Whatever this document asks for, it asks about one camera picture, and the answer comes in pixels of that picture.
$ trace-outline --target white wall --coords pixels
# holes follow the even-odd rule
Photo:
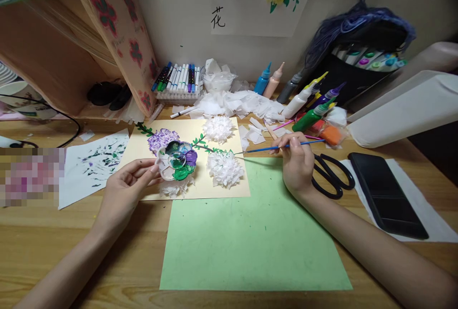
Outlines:
[[[303,53],[320,22],[349,10],[357,1],[308,0],[291,38],[211,35],[210,0],[140,0],[140,4],[160,65],[168,61],[203,65],[213,57],[220,64],[235,66],[243,79],[255,82],[270,61],[273,70],[285,61],[282,81],[286,82],[303,65]],[[386,6],[415,26],[417,39],[408,49],[407,58],[458,32],[458,0],[366,3]]]

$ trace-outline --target blue paintbrush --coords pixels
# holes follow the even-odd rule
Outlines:
[[[324,140],[302,142],[301,144],[311,144],[311,143],[322,142],[322,141],[324,141]],[[284,146],[284,147],[282,147],[282,148],[289,148],[289,147],[290,147],[290,145],[287,144],[286,146]],[[272,150],[272,149],[278,149],[278,147],[269,147],[269,148],[255,149],[255,150],[252,150],[252,151],[235,153],[234,155],[237,155],[237,154],[244,154],[244,153],[261,152],[261,151],[264,151],[264,150]]]

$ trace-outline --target black scissors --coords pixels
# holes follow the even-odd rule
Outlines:
[[[330,156],[327,156],[326,154],[321,154],[320,156],[315,155],[315,160],[318,161],[318,163],[324,168],[322,170],[317,164],[314,165],[314,169],[323,176],[324,179],[326,179],[337,191],[336,194],[332,194],[325,189],[323,189],[321,186],[318,185],[318,183],[315,181],[315,179],[312,177],[312,184],[313,186],[320,191],[322,194],[325,196],[331,198],[331,199],[340,199],[343,195],[343,188],[345,190],[351,190],[354,188],[354,178],[348,168],[346,168],[343,164],[341,164],[339,161],[337,161],[334,158],[331,158]],[[346,175],[347,180],[348,180],[348,185],[345,184],[340,178],[329,168],[329,166],[324,162],[325,160],[332,162],[334,165],[336,165],[338,168],[342,170],[342,172]]]

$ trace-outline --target green paint bottle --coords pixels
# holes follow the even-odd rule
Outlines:
[[[306,131],[308,128],[310,128],[312,125],[317,123],[320,119],[322,119],[324,114],[328,112],[329,105],[331,105],[331,103],[334,100],[335,100],[335,97],[331,98],[329,101],[327,101],[324,104],[318,105],[313,110],[309,110],[304,117],[302,117],[295,125],[292,126],[292,130],[294,132]]]

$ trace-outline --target paint palette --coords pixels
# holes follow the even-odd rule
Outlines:
[[[188,142],[171,141],[157,152],[155,164],[164,180],[183,180],[196,169],[197,152]]]

